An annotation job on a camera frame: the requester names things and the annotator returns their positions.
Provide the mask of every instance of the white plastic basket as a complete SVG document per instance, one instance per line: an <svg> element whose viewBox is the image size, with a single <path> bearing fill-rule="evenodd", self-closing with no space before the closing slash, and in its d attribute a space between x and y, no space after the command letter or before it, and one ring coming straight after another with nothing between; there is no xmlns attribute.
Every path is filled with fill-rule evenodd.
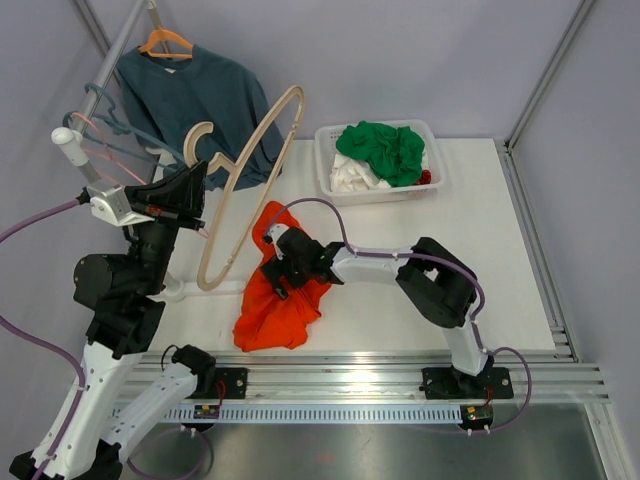
<svg viewBox="0 0 640 480"><path fill-rule="evenodd" d="M334 125L323 127L316 132L314 157L318 176L318 190L322 197L330 200L334 205L361 205L363 203L395 202L398 200L412 200L427 195L429 191L440 187L445 181L444 164L440 149L431 133L429 125L422 120L393 120L379 122L392 127L409 127L424 140L427 152L431 183L429 185L415 185L410 187L396 187L384 190L368 190L365 192L332 192L330 174L336 150L336 141L348 125Z"/></svg>

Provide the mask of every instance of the white table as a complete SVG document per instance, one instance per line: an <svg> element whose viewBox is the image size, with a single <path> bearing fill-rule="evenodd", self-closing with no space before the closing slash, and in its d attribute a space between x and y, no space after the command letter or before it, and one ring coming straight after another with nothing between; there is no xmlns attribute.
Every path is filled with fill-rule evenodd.
<svg viewBox="0 0 640 480"><path fill-rule="evenodd" d="M555 345L524 241L489 139L438 140L447 166L447 183L426 198L340 208L349 239L360 247L400 247L430 236L478 276L487 295L478 317L484 343L526 353L549 353ZM271 199L281 203L317 195L313 141L296 141ZM211 262L210 277L226 261L248 221L262 186L234 193ZM208 192L203 219L211 222L221 192ZM320 204L292 208L293 215L323 244L341 240L333 213ZM195 281L205 240L182 231L169 266L183 280ZM249 238L228 279L248 279L261 254ZM150 350L171 343L193 344L220 353L241 353L233 343L241 295L191 297L168 303ZM400 288L375 284L334 286L322 298L322 317L308 327L307 343L291 351L269 349L247 355L376 352L442 353L447 344Z"/></svg>

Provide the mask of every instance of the green cloth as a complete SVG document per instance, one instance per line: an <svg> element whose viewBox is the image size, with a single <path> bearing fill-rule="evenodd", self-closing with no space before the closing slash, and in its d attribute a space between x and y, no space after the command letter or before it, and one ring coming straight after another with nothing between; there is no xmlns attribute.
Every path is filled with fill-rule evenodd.
<svg viewBox="0 0 640 480"><path fill-rule="evenodd" d="M392 187L413 185L422 175L424 140L409 127L360 122L345 129L336 148L347 157L367 162Z"/></svg>

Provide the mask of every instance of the clothing rack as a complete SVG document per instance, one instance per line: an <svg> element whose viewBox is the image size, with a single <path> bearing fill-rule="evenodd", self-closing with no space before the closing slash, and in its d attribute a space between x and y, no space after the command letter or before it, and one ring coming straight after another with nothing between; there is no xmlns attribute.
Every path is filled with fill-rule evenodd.
<svg viewBox="0 0 640 480"><path fill-rule="evenodd" d="M156 29L162 28L162 23L160 22L160 17L158 15L158 9L155 0L135 0L133 7L129 12L129 15L120 28L118 36L109 48L109 51L107 52L104 61L102 62L102 65L100 66L100 69L95 76L95 79L93 80L93 83L98 87L105 88L109 83L109 80L111 80L111 77L115 72L116 64L118 63L118 60L120 59L120 56L124 51L124 47L129 41L129 37L131 36L133 27L136 25L138 19L140 18L140 14L142 13L145 5L147 7L154 27ZM84 12L86 12L87 9L78 8L78 10L83 15L85 15ZM169 52L167 43L161 42L161 44L162 49L165 52ZM82 101L82 104L80 105L80 108L78 109L78 112L80 112L86 118L91 118L98 106L98 103L100 102L101 97L102 95L98 92L94 90L88 90L86 96L84 97L84 100ZM85 130L87 129L87 123L80 118L76 118L71 125L71 129L84 134ZM91 164L91 162L87 162L84 165L78 166L78 169L90 183L100 179L100 175Z"/></svg>

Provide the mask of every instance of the orange clothes hanger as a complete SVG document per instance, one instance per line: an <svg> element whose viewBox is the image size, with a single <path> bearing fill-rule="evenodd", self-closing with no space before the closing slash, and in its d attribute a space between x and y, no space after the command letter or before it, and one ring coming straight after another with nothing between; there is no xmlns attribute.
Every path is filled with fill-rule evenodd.
<svg viewBox="0 0 640 480"><path fill-rule="evenodd" d="M156 45L158 45L158 43L164 42L167 40L177 43L181 47L184 47L188 50L191 50L193 48L192 43L187 42L184 38L182 38L177 33L172 32L171 30L167 30L165 28L158 28L153 32L151 32L151 35L149 35L149 40L147 41L147 43L145 45L142 45L140 48L138 48L138 51L140 53L146 53L150 57L193 58L193 56L190 53L156 53L151 51L153 48L155 48Z"/></svg>

